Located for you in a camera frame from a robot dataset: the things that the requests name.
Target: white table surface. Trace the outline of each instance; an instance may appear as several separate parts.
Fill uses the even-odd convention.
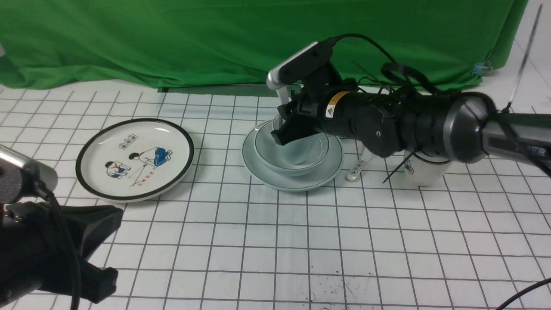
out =
[[[478,87],[500,106],[533,13],[531,2],[507,66]],[[551,113],[544,26],[515,112]],[[159,117],[196,144],[194,165],[175,188],[119,205],[121,228],[91,258],[119,270],[118,290],[100,304],[82,301],[81,309],[488,309],[551,276],[551,180],[537,169],[486,158],[454,164],[429,188],[407,184],[403,172],[382,184],[398,154],[374,160],[361,181],[347,183],[359,149],[344,140],[345,165],[334,182],[308,193],[275,191],[246,173],[239,149],[276,106],[275,98],[164,95],[127,83],[0,87],[0,143],[54,167],[62,204],[106,204],[74,173],[79,150],[101,128]],[[5,309],[68,309],[69,300],[34,292]],[[542,287],[510,308],[550,304]]]

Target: yellow warning sticker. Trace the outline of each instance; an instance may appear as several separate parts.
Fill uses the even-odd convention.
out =
[[[325,117],[328,119],[333,118],[333,114],[335,113],[335,106],[339,102],[339,100],[344,97],[344,95],[348,94],[350,92],[338,92],[329,100],[329,103],[327,104],[327,107],[325,108]]]

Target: plate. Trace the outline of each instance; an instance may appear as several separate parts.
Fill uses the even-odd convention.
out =
[[[135,119],[100,131],[82,148],[76,174],[85,190],[105,200],[135,202],[169,190],[193,161],[193,141],[181,127]]]
[[[334,179],[344,162],[343,145],[341,140],[335,136],[329,136],[327,156],[311,173],[292,177],[278,174],[266,167],[255,151],[254,142],[260,128],[268,122],[270,121],[258,125],[249,132],[241,147],[245,169],[255,179],[271,188],[282,191],[308,191],[324,186]]]
[[[306,160],[301,164],[293,165],[285,160],[282,147],[272,138],[272,127],[269,123],[260,128],[255,136],[255,152],[271,170],[286,175],[306,174],[323,161],[328,152],[329,138],[325,133],[318,133],[309,137],[314,140],[313,147],[309,148]]]

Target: green cloth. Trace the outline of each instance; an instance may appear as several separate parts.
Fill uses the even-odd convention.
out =
[[[2,0],[0,84],[44,89],[122,79],[154,88],[264,83],[315,40],[362,33],[443,88],[502,67],[527,0]],[[343,77],[382,78],[387,60],[345,39]]]

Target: blue binder clip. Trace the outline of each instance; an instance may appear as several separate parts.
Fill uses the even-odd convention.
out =
[[[474,64],[473,73],[471,76],[481,77],[483,73],[491,73],[494,69],[491,67],[490,62],[477,62]]]

